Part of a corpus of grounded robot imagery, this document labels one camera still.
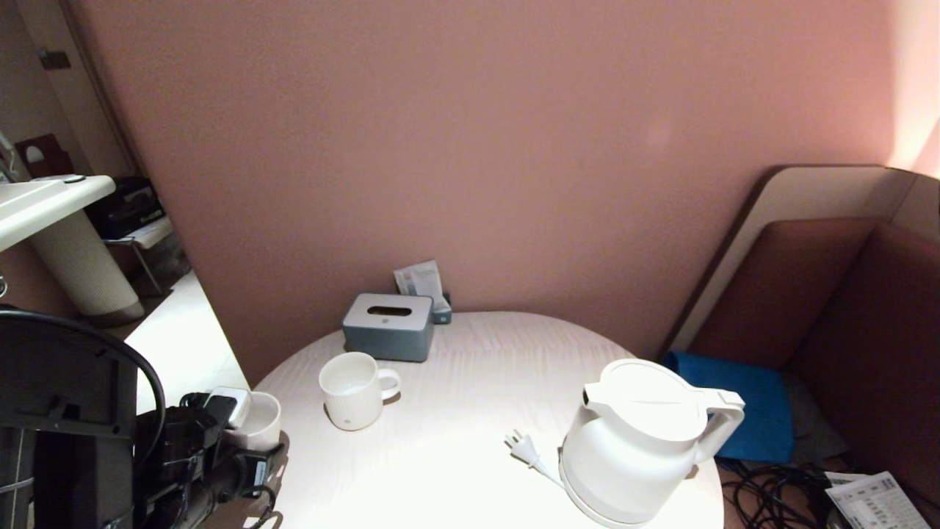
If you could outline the white pedestal sink counter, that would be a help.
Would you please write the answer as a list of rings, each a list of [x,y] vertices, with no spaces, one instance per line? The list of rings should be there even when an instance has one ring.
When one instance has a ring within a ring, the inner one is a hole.
[[[84,208],[114,193],[106,175],[0,184],[0,254],[28,243],[85,318],[99,328],[145,316],[137,292]]]

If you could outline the brown upholstered sofa bench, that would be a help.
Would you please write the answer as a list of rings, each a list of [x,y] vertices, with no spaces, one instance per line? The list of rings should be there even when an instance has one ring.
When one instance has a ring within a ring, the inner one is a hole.
[[[798,376],[853,461],[940,525],[940,177],[773,168],[668,351]]]

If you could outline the metal stool with white top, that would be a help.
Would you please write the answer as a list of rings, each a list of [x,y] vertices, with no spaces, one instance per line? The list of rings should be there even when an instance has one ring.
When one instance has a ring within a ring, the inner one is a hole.
[[[145,277],[150,280],[155,295],[161,297],[165,293],[165,289],[159,284],[158,280],[154,278],[151,269],[148,267],[147,262],[145,262],[143,254],[144,251],[152,248],[158,241],[161,241],[174,231],[173,224],[170,222],[169,217],[162,217],[160,220],[152,221],[144,225],[144,227],[138,228],[136,231],[129,232],[127,235],[124,235],[124,237],[103,239],[103,244],[107,245],[107,247],[130,248],[132,255],[137,258],[139,265],[141,265]]]

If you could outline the white electric kettle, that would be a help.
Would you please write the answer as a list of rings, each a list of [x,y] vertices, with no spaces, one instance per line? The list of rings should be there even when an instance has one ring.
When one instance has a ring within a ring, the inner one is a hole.
[[[568,482],[601,515],[651,522],[731,438],[743,409],[736,392],[692,386],[645,359],[617,359],[583,388],[561,445]]]

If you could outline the white handleless cup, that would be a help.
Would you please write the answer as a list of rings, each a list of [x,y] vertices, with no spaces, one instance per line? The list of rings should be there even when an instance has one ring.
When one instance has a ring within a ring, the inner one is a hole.
[[[225,430],[223,439],[239,449],[269,451],[280,439],[280,401],[265,392],[250,392],[250,395],[251,402],[241,428]]]

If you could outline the grey tissue box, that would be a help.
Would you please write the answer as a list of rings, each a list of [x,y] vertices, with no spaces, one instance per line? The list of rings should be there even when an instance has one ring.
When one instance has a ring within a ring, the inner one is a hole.
[[[432,348],[433,299],[362,292],[345,314],[343,348],[386,361],[427,361]]]

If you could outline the blue cushion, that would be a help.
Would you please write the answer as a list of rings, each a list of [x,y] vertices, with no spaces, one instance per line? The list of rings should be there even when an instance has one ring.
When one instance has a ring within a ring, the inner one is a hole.
[[[745,418],[717,452],[719,458],[789,462],[795,448],[795,428],[779,372],[680,352],[669,352],[661,364],[695,387],[727,389],[737,392],[745,402]]]

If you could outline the brown wooden tissue holder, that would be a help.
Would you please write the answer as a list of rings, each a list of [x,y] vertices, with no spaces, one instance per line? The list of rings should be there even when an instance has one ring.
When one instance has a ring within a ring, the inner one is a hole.
[[[33,179],[75,172],[70,154],[60,146],[54,134],[16,142],[14,147]]]

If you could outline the black box appliance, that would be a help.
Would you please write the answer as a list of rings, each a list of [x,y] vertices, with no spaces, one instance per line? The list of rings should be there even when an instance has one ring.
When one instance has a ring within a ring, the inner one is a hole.
[[[165,217],[156,188],[143,177],[115,181],[114,193],[84,208],[92,226],[104,239],[121,239]]]

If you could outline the white round kettle base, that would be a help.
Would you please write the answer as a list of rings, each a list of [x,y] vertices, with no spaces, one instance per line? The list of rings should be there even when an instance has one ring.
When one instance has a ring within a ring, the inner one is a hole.
[[[621,522],[620,520],[614,520],[608,518],[607,516],[601,515],[595,509],[591,508],[574,490],[573,485],[568,482],[566,475],[566,469],[564,467],[563,459],[563,448],[557,448],[557,471],[560,476],[561,488],[566,492],[568,499],[574,503],[574,505],[584,514],[588,519],[593,520],[598,523],[600,526],[604,526],[605,529],[646,529],[649,525],[649,520],[645,522]]]

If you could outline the printed paper sheet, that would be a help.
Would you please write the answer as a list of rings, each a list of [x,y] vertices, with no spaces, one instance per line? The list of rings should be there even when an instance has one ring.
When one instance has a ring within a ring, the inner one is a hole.
[[[930,529],[890,472],[823,473],[825,490],[852,529]]]

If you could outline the clear plastic bag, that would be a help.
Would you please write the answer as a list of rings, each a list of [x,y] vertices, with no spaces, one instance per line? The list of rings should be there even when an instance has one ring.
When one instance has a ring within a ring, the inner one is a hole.
[[[144,251],[145,262],[162,287],[169,287],[192,271],[177,232],[171,232],[152,248]]]

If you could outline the grey cloth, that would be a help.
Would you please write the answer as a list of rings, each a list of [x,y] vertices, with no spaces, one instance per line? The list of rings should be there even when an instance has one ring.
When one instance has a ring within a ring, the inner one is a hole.
[[[833,428],[802,380],[784,373],[782,381],[792,415],[795,443],[789,462],[794,465],[820,463],[849,452],[849,444]]]

